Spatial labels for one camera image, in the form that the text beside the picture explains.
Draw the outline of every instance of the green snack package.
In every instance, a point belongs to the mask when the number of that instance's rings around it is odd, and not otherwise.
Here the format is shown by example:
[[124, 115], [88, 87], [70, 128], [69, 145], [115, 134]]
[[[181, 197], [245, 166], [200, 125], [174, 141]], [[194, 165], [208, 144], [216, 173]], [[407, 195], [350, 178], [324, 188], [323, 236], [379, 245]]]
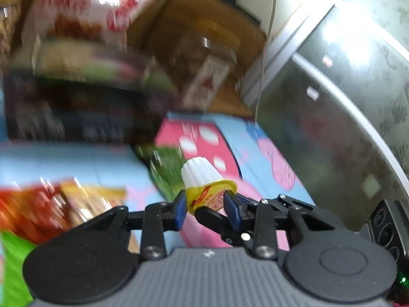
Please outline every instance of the green snack package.
[[178, 147], [136, 146], [137, 156], [149, 167], [156, 186], [172, 202], [185, 184], [181, 178], [181, 168], [186, 162]]
[[4, 249], [3, 307], [26, 307], [33, 301], [24, 281], [22, 268], [27, 255], [36, 247], [13, 233], [2, 231]]

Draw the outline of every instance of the wire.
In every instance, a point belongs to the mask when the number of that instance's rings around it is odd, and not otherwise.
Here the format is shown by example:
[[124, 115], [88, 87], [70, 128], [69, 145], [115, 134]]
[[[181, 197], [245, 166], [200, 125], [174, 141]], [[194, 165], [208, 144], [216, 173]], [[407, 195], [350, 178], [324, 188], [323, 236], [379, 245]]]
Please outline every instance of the wire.
[[275, 17], [275, 14], [276, 14], [276, 5], [277, 5], [277, 0], [273, 0], [273, 7], [272, 7], [272, 10], [271, 10], [271, 16], [270, 16], [270, 24], [268, 26], [267, 38], [266, 38], [266, 41], [265, 41], [265, 45], [263, 47], [263, 54], [261, 56], [260, 86], [258, 88], [256, 111], [255, 111], [255, 114], [254, 114], [255, 122], [257, 122], [257, 119], [258, 119], [258, 107], [260, 105], [261, 88], [263, 86], [263, 80], [264, 80], [265, 51], [267, 49], [267, 44], [269, 43], [269, 40], [270, 40], [271, 29], [273, 28], [273, 21], [274, 21], [274, 17]]

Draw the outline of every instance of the white polka dot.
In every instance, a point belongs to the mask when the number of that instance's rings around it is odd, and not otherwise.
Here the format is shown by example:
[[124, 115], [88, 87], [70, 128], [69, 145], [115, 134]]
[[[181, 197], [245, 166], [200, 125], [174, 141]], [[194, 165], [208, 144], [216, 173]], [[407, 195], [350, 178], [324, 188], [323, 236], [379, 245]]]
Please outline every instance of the white polka dot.
[[219, 172], [226, 172], [226, 163], [220, 157], [213, 157], [214, 167], [217, 168]]
[[211, 130], [209, 127], [200, 126], [199, 127], [200, 136], [211, 145], [219, 145], [219, 138], [217, 134]]
[[188, 152], [189, 154], [197, 154], [198, 148], [196, 143], [186, 136], [181, 136], [179, 138], [180, 147], [183, 151]]

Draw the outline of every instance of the black round disc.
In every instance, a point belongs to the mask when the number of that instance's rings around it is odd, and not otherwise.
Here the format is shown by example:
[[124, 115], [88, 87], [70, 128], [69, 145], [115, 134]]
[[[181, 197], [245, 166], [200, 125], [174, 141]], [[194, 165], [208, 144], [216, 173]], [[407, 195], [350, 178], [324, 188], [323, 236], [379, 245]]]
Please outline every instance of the black round disc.
[[346, 229], [311, 232], [291, 248], [284, 265], [304, 291], [341, 303], [383, 295], [397, 272], [386, 249]]
[[94, 302], [119, 290], [134, 271], [134, 257], [99, 231], [78, 231], [36, 248], [23, 275], [31, 294], [55, 304]]

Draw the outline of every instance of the ribbed gray surface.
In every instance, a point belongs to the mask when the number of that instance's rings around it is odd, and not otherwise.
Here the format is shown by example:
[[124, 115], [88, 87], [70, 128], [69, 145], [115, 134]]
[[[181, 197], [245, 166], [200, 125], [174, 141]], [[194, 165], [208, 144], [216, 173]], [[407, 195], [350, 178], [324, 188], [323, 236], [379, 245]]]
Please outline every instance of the ribbed gray surface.
[[[313, 307], [330, 306], [294, 289], [272, 261], [242, 248], [176, 249], [145, 262], [120, 292], [84, 307]], [[57, 307], [35, 301], [30, 307]], [[388, 307], [384, 300], [356, 306]]]

